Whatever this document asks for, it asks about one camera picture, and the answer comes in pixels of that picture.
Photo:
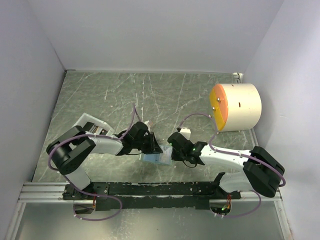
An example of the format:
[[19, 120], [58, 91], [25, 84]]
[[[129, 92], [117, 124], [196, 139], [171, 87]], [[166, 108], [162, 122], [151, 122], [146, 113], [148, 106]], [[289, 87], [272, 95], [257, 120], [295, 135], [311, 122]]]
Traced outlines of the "green card holder wallet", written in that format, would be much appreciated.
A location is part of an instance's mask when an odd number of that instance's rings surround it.
[[171, 155], [171, 161], [168, 164], [160, 162], [160, 155], [161, 154], [144, 154], [142, 153], [139, 157], [140, 161], [147, 162], [147, 163], [153, 163], [157, 165], [165, 165], [165, 166], [171, 166], [173, 163], [172, 155]]

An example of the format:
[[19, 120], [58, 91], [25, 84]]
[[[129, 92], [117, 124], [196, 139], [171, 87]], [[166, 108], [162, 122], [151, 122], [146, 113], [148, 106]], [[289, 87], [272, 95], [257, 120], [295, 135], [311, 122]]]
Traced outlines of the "grey credit card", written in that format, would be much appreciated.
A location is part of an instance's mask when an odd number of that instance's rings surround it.
[[162, 153], [160, 154], [159, 161], [164, 164], [171, 162], [172, 147], [171, 146], [161, 146]]

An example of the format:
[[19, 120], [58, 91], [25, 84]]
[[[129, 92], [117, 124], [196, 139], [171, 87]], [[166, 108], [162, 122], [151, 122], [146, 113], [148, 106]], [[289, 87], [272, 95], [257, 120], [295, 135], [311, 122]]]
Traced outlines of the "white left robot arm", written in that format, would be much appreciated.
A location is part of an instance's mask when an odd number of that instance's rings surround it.
[[123, 156], [131, 155], [133, 150], [152, 157], [163, 153], [154, 133], [141, 121], [112, 135], [94, 134], [76, 125], [50, 143], [46, 152], [57, 171], [75, 186], [76, 195], [86, 200], [95, 192], [94, 184], [81, 167], [88, 155]]

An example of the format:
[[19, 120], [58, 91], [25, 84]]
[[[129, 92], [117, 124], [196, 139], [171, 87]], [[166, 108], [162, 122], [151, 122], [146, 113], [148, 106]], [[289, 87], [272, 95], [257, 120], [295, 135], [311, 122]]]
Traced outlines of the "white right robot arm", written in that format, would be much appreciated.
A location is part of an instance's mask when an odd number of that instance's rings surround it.
[[285, 168], [260, 146], [254, 146], [252, 150], [234, 150], [202, 141], [192, 143], [180, 132], [174, 132], [167, 141], [172, 147], [174, 161], [220, 165], [236, 170], [236, 173], [222, 174], [219, 182], [212, 186], [212, 193], [218, 199], [234, 191], [251, 190], [273, 198], [285, 183]]

